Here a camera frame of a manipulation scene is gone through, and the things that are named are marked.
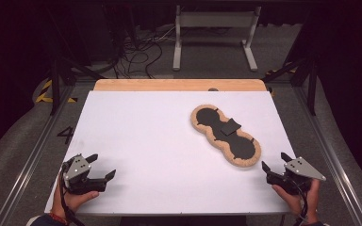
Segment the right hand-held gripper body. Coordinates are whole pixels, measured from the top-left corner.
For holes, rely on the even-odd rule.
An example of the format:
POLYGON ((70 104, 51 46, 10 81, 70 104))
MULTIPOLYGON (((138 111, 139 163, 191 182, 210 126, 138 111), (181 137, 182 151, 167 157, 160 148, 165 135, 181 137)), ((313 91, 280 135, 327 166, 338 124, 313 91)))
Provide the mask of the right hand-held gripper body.
POLYGON ((290 195, 307 192, 313 179, 326 180, 324 175, 302 157, 286 162, 284 167, 286 171, 283 174, 273 171, 266 173, 266 180, 270 185, 281 186, 290 195))

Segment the white metal stand frame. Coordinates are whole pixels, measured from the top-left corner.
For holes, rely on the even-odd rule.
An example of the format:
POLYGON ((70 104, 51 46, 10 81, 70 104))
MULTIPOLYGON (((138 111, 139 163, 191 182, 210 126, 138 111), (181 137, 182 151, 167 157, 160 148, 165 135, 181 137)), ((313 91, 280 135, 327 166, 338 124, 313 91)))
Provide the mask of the white metal stand frame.
POLYGON ((252 11, 237 11, 237 12, 219 12, 219 11, 204 11, 191 12, 183 11, 180 6, 176 7, 175 13, 175 46, 173 54, 173 70, 181 69, 181 54, 182 54, 182 27, 237 27, 247 28, 248 36, 241 41, 245 57, 248 61, 250 70, 256 72, 258 70, 255 62, 255 57, 252 52, 251 44, 255 34, 255 29, 260 17, 261 7, 256 7, 252 11))

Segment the person's right hand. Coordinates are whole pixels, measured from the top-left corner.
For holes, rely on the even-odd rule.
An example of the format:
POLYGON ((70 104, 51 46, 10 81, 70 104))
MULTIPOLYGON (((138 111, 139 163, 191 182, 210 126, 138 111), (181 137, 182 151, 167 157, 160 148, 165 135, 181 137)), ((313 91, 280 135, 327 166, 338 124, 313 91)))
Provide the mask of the person's right hand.
MULTIPOLYGON (((317 207, 319 203, 319 191, 321 182, 313 179, 310 190, 306 194, 307 213, 304 225, 314 224, 319 222, 317 207)), ((293 215, 299 216, 302 212, 301 197, 288 194, 281 186, 272 185, 271 188, 284 200, 293 215)))

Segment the yellow black floor tape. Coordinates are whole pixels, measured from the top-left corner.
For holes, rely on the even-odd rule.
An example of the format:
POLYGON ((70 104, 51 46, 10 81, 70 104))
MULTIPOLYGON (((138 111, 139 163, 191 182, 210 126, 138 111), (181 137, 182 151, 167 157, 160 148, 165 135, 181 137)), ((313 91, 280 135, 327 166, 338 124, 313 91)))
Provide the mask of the yellow black floor tape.
POLYGON ((292 71, 293 69, 296 68, 296 63, 295 62, 288 62, 284 67, 282 67, 281 69, 278 69, 278 70, 270 70, 270 71, 267 71, 265 73, 266 76, 270 76, 270 75, 273 75, 275 73, 280 73, 280 74, 283 74, 283 73, 287 73, 289 71, 292 71))
POLYGON ((38 94, 37 98, 36 98, 36 103, 52 103, 53 102, 53 98, 52 97, 47 97, 47 91, 49 90, 49 88, 52 86, 52 80, 48 79, 45 84, 42 86, 42 89, 40 91, 40 93, 38 94))

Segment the aluminium floor rail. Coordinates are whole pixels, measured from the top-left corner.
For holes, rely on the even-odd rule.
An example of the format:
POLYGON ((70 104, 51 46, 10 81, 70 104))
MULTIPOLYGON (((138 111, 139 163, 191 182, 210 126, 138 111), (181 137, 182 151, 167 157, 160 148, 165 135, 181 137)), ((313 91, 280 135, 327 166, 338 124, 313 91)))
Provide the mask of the aluminium floor rail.
POLYGON ((313 116, 308 109, 303 89, 293 88, 293 91, 321 144, 321 154, 332 174, 337 189, 348 208, 355 226, 362 226, 362 204, 354 191, 348 175, 337 159, 334 148, 325 137, 318 118, 313 116))
POLYGON ((57 122, 63 107, 67 103, 68 98, 72 94, 73 89, 74 88, 72 86, 64 87, 62 89, 62 93, 59 95, 56 111, 48 117, 46 124, 44 125, 41 134, 32 149, 31 154, 28 156, 25 165, 23 166, 20 174, 17 176, 16 181, 0 210, 0 226, 6 226, 9 219, 13 215, 13 212, 22 198, 25 189, 35 171, 35 168, 41 159, 42 152, 46 146, 51 131, 55 126, 55 123, 57 122))

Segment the white board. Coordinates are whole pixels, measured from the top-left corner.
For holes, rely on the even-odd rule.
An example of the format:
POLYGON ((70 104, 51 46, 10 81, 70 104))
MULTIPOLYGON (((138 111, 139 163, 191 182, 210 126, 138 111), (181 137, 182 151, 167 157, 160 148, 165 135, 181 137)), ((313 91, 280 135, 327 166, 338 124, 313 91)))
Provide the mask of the white board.
POLYGON ((93 216, 285 213, 260 164, 281 173, 294 151, 267 91, 92 91, 66 155, 97 154, 90 177, 113 171, 105 192, 79 213, 93 216), (192 127, 212 104, 260 144, 260 163, 230 164, 192 127))

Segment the wooden table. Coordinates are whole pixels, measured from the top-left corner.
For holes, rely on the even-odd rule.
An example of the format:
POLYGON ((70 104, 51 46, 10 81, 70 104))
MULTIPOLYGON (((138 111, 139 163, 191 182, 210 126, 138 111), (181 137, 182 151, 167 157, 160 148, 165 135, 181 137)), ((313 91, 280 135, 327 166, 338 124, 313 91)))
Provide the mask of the wooden table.
POLYGON ((100 91, 266 91, 260 79, 100 79, 100 91))

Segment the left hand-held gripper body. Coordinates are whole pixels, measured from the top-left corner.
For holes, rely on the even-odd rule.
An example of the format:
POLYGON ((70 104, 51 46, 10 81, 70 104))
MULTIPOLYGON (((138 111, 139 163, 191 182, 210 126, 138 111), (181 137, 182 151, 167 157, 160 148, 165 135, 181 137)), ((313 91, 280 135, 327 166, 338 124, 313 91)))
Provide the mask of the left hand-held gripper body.
POLYGON ((71 194, 86 194, 90 191, 104 192, 105 178, 90 179, 91 163, 82 154, 77 154, 64 163, 63 181, 71 194))

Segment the black metal stand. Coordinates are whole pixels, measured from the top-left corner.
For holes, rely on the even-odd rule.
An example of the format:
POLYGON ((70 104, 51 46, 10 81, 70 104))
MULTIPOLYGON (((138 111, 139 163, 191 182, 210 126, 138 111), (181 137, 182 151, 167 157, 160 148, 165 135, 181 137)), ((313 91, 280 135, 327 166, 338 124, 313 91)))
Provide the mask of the black metal stand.
POLYGON ((103 79, 103 76, 78 64, 71 57, 66 56, 65 49, 61 46, 62 37, 55 18, 48 7, 45 7, 44 9, 47 13, 44 33, 48 42, 49 56, 52 59, 50 79, 52 80, 53 106, 51 115, 55 115, 63 102, 60 96, 60 82, 63 81, 65 87, 73 86, 75 84, 76 78, 72 68, 76 68, 82 74, 94 78, 95 80, 103 79))
MULTIPOLYGON (((295 73, 289 79, 289 83, 293 87, 300 87, 304 83, 305 80, 308 80, 306 105, 309 109, 309 112, 313 116, 315 116, 316 115, 316 113, 315 113, 315 95, 316 95, 317 71, 318 71, 316 60, 313 57, 309 57, 309 58, 299 58, 292 62, 296 63, 296 68, 293 69, 295 71, 295 73)), ((268 83, 283 74, 275 73, 270 76, 265 76, 264 78, 262 78, 262 81, 264 83, 268 83)))

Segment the person's left hand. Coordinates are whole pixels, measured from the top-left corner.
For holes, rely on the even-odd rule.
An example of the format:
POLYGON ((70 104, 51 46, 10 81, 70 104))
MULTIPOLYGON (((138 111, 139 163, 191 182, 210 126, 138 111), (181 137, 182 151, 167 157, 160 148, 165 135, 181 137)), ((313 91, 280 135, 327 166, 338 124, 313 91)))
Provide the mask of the person's left hand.
POLYGON ((60 179, 58 179, 51 207, 51 213, 58 217, 66 218, 65 210, 62 206, 61 199, 64 199, 69 209, 76 213, 82 204, 97 198, 99 195, 100 193, 98 191, 91 191, 82 195, 67 193, 65 192, 64 188, 60 187, 60 179))

